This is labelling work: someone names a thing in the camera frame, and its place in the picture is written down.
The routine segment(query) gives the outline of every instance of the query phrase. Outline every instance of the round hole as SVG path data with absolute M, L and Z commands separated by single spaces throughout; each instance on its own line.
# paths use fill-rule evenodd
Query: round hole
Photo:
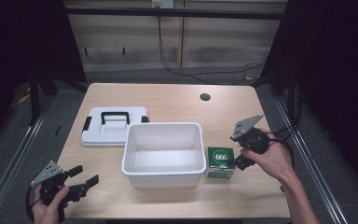
M 203 93 L 200 95 L 200 99 L 203 101 L 209 101 L 209 100 L 211 100 L 211 95 L 208 93 Z

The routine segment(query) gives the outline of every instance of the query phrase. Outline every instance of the white lid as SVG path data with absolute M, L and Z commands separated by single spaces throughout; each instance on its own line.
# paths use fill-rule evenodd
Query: white lid
M 85 122 L 81 143 L 85 147 L 124 147 L 131 124 L 147 117 L 144 107 L 93 107 Z

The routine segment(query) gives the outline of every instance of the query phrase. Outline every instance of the wall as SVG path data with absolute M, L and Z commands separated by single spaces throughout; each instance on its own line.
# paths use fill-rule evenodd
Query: wall
M 151 7 L 150 0 L 64 2 L 67 6 Z M 174 1 L 174 8 L 254 12 L 283 12 L 285 5 L 284 0 Z M 69 18 L 85 71 L 162 67 L 156 17 L 69 15 Z M 161 18 L 165 60 L 169 67 L 261 63 L 269 54 L 279 23 Z

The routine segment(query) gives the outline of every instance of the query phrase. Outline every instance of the white storage box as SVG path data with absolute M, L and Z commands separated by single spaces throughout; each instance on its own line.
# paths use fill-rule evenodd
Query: white storage box
M 136 188 L 197 186 L 206 169 L 198 123 L 131 125 L 121 170 Z

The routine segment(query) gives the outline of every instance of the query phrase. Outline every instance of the green box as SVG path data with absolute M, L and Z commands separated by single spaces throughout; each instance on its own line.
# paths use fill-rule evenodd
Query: green box
M 227 160 L 234 160 L 231 147 L 208 147 L 208 169 L 206 177 L 230 179 L 234 174 L 235 165 L 227 164 Z

